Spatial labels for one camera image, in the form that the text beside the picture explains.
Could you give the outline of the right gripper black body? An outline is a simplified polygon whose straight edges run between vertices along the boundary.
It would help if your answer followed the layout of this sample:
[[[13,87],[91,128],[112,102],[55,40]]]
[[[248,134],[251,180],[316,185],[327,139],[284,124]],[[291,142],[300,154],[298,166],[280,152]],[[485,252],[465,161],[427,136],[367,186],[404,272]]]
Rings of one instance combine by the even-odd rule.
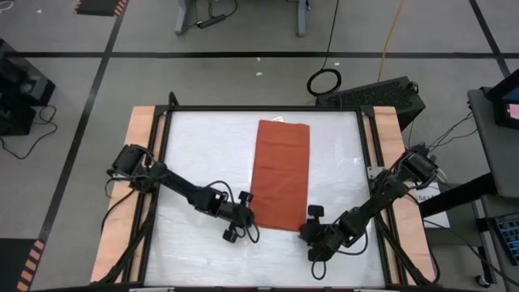
[[[344,220],[324,224],[318,218],[307,219],[299,227],[299,237],[312,247],[338,251],[349,236],[349,225]]]

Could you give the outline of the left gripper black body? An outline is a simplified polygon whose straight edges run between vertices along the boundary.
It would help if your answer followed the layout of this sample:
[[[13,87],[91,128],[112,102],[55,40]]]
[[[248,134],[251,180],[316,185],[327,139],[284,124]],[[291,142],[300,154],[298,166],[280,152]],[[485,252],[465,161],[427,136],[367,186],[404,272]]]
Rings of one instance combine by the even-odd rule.
[[[223,197],[217,201],[216,217],[226,220],[237,227],[252,227],[255,215],[250,208],[240,208],[238,203],[228,201]]]

